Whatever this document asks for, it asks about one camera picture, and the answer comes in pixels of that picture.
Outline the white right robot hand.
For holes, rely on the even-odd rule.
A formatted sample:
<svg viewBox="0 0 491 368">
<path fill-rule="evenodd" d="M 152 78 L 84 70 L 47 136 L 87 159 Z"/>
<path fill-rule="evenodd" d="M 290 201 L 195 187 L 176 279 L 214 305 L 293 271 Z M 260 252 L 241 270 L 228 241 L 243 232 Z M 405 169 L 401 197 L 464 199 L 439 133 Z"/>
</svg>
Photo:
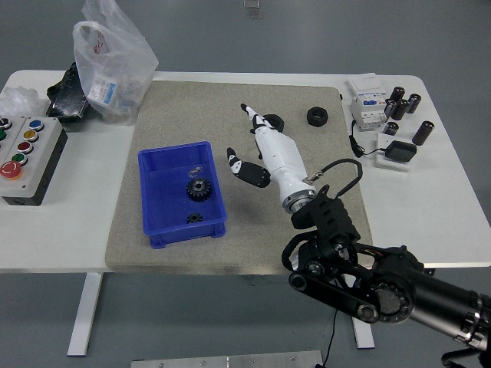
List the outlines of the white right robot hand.
<svg viewBox="0 0 491 368">
<path fill-rule="evenodd" d="M 304 182 L 307 173 L 295 141 L 251 107 L 242 104 L 241 108 L 252 121 L 255 143 L 265 165 L 261 167 L 241 160 L 229 147 L 227 159 L 232 173 L 259 188 L 265 188 L 270 182 L 277 183 L 282 207 L 290 214 L 298 211 L 315 197 L 316 189 Z"/>
</svg>

